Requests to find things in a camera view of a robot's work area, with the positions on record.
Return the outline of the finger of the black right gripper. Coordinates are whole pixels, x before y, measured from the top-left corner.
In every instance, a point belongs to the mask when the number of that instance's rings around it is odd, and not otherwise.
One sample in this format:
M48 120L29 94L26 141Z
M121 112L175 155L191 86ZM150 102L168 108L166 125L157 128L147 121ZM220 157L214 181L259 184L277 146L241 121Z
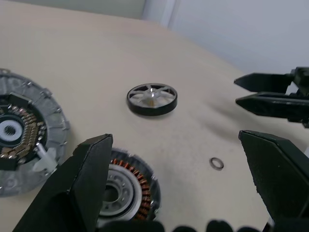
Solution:
M285 118L289 121L308 121L309 98L260 92L235 100L243 109L257 115Z
M250 92L285 94L294 77L290 74L251 73L234 80L234 84Z

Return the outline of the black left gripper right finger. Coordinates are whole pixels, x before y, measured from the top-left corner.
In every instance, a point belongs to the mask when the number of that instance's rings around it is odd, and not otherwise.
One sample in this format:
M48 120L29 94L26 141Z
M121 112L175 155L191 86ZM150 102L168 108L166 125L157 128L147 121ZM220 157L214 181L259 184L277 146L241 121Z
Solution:
M290 140L241 130L239 140L271 222L267 232L309 230L309 159Z

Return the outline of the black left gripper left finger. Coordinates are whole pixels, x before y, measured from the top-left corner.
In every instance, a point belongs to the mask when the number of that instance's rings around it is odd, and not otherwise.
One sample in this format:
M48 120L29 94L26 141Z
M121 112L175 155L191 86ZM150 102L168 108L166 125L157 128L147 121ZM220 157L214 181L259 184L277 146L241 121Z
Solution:
M113 136L85 140L47 179L15 232L93 232L102 207Z

